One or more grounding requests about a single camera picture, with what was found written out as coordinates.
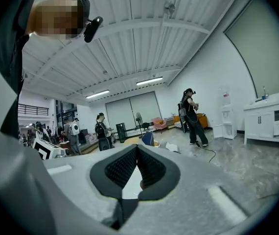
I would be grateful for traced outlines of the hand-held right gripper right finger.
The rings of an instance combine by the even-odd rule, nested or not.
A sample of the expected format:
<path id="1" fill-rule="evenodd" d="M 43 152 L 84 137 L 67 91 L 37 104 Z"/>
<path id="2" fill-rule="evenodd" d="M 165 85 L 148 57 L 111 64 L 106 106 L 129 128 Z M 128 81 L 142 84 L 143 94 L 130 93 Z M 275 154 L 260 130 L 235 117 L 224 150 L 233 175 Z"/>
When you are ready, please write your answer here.
<path id="1" fill-rule="evenodd" d="M 179 182 L 165 198 L 139 202 L 122 235 L 246 235 L 278 198 L 258 198 L 213 164 L 161 148 L 151 151 L 178 166 Z"/>

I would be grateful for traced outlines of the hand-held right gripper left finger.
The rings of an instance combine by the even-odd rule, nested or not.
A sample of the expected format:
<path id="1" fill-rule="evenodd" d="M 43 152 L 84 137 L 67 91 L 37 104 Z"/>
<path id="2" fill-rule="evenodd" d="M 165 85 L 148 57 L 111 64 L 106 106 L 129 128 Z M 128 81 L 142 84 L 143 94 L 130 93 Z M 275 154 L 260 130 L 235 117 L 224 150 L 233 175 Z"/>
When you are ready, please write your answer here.
<path id="1" fill-rule="evenodd" d="M 90 172 L 97 162 L 126 147 L 122 145 L 91 154 L 47 160 L 44 161 L 44 166 L 63 194 L 84 214 L 94 221 L 118 230 L 139 203 L 139 171 L 137 168 L 131 170 L 126 185 L 119 190 L 121 197 L 118 199 L 102 195 L 95 187 L 95 184 L 102 184 L 106 189 L 111 188 L 111 183 L 101 177 L 104 170 L 96 170 L 93 181 Z"/>

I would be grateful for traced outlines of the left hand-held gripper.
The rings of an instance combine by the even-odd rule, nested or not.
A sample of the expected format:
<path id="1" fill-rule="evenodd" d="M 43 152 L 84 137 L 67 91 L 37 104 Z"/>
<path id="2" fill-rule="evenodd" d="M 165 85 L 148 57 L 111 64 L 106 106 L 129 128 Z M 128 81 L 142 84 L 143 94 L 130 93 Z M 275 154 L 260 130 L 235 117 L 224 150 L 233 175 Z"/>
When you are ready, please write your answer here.
<path id="1" fill-rule="evenodd" d="M 32 148 L 38 151 L 42 160 L 63 158 L 70 155 L 67 148 L 58 147 L 46 140 L 35 140 Z"/>

